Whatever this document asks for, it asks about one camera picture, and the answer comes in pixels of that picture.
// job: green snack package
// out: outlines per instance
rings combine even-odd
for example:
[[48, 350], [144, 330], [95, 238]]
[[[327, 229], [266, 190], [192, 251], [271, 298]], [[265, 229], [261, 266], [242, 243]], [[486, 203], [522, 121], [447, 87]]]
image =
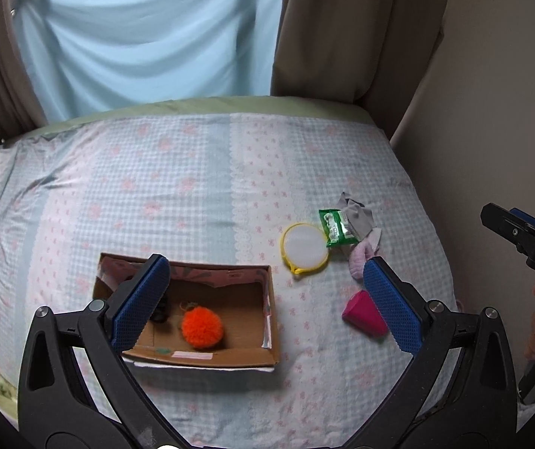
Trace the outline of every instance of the green snack package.
[[318, 213], [325, 235], [328, 237], [325, 244], [328, 248], [359, 243], [351, 232], [351, 225], [346, 214], [341, 210], [319, 210]]

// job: checkered fabric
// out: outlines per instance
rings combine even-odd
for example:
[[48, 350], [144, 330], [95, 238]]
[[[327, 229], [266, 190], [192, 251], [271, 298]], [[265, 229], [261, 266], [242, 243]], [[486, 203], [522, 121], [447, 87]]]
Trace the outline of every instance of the checkered fabric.
[[[294, 278], [283, 229], [319, 225], [350, 193], [382, 228], [380, 253], [426, 299], [455, 309], [434, 228], [373, 125], [276, 115], [108, 119], [0, 148], [0, 372], [17, 383], [39, 305], [82, 309], [101, 252], [190, 262], [270, 264], [281, 337], [275, 372], [129, 368], [192, 443], [337, 447], [370, 416], [410, 355], [340, 318], [360, 288], [342, 253]], [[113, 415], [82, 352], [101, 410]], [[441, 394], [443, 370], [430, 397]]]

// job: pom-pom keychain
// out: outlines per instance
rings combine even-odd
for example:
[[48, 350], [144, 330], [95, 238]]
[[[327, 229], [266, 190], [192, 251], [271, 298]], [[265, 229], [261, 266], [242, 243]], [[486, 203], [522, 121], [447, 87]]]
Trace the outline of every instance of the pom-pom keychain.
[[224, 325], [220, 316], [207, 307], [189, 304], [181, 323], [184, 340], [195, 349], [207, 349], [224, 337]]

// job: open box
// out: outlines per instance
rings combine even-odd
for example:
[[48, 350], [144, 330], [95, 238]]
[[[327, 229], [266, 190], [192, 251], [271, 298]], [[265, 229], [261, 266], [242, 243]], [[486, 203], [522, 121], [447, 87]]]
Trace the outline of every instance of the open box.
[[[102, 253], [93, 299], [107, 299], [129, 276], [129, 268], [137, 268], [145, 261]], [[170, 261], [170, 267], [168, 319], [164, 323], [148, 321], [137, 344], [123, 352], [126, 359], [213, 369], [273, 368], [278, 363], [278, 329], [269, 266]], [[179, 325], [183, 306], [189, 303], [207, 307], [222, 319], [224, 338], [213, 349], [197, 350], [184, 340]]]

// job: round pouch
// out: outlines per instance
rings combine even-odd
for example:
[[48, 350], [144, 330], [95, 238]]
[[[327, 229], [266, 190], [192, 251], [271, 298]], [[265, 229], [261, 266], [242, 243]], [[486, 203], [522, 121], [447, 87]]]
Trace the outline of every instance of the round pouch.
[[319, 270], [328, 261], [327, 241], [321, 229], [308, 223], [295, 223], [282, 234], [282, 258], [295, 275]]

